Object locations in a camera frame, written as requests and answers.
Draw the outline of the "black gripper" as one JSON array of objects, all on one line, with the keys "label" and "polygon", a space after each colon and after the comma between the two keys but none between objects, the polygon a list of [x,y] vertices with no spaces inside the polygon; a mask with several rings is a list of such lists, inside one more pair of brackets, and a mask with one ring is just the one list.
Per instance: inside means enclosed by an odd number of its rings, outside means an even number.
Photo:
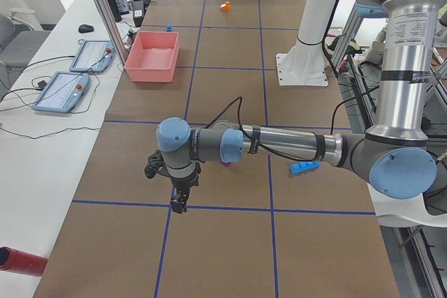
[{"label": "black gripper", "polygon": [[190,167],[191,171],[187,172],[184,177],[171,177],[171,182],[176,193],[170,199],[170,207],[175,213],[183,214],[187,212],[190,190],[194,186],[199,186],[201,166],[197,162],[192,162]]}]

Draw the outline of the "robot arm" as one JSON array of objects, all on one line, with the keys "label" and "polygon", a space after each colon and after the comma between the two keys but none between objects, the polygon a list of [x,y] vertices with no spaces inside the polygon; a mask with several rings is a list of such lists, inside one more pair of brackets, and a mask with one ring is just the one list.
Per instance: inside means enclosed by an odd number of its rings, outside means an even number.
[{"label": "robot arm", "polygon": [[171,209],[187,210],[190,190],[198,185],[207,161],[235,163],[243,154],[266,152],[308,168],[324,161],[358,175],[377,192],[398,200],[428,190],[437,166],[427,152],[420,124],[430,81],[437,14],[446,0],[357,0],[365,17],[387,17],[388,26],[374,123],[362,135],[303,133],[230,123],[220,117],[202,128],[180,118],[156,129],[158,149],[145,175],[167,177],[175,188]]}]

